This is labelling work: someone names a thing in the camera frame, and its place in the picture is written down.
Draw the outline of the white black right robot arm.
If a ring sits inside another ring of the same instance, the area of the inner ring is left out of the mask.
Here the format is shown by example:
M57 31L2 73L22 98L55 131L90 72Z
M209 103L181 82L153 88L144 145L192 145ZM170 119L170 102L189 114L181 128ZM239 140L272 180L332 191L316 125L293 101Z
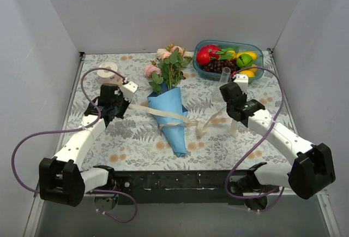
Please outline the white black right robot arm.
M230 187L259 192L273 185L290 188L302 199L309 199L336 180L332 152L326 144L315 145L275 122L263 104L247 99L239 84L231 82L219 90L228 116L265 138L290 164L286 169L266 162L255 164L245 176L228 183Z

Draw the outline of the cream fabric ribbon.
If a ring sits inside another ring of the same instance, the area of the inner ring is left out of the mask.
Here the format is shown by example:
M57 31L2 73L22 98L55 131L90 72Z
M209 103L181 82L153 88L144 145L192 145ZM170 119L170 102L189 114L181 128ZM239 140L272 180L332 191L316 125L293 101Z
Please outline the cream fabric ribbon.
M162 111L162 110L155 110L155 109L152 109L146 106L137 105L137 104L130 104L129 108L137 111L144 111L154 116L168 117L168 118L175 119L175 121L170 122L168 124L159 125L161 129L163 129L164 127L175 127L179 125L182 125L184 127L196 127L196 137L198 139L202 138L208 132L209 126L211 124L211 120L216 118L218 115L223 114L225 110L225 108L220 109L218 112L213 114L205 124L202 125L198 122L198 120L191 120L181 114L175 114L172 112Z

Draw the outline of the blue wrapping paper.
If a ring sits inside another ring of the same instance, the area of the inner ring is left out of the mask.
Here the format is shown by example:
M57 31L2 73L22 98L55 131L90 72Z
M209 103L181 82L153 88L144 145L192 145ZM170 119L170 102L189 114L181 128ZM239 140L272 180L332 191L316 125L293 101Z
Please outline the blue wrapping paper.
M163 111L163 115L154 115L161 130L170 144L173 153L177 157L186 155L185 132L183 120L170 117L169 114L187 117L188 110L182 104L182 96L179 87L168 88L166 84L161 85L161 93L152 92L148 96L148 106L157 111Z

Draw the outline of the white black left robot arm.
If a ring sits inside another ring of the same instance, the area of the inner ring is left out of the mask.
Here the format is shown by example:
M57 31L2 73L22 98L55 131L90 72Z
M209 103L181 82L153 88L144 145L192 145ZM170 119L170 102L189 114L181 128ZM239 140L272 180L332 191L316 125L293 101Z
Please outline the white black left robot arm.
M99 188L111 193L116 186L114 169L97 165L82 171L83 160L96 139L115 118L123 118L138 85L132 81L122 86L103 84L100 95L89 102L77 132L52 157L39 164L41 199L77 206L85 193Z

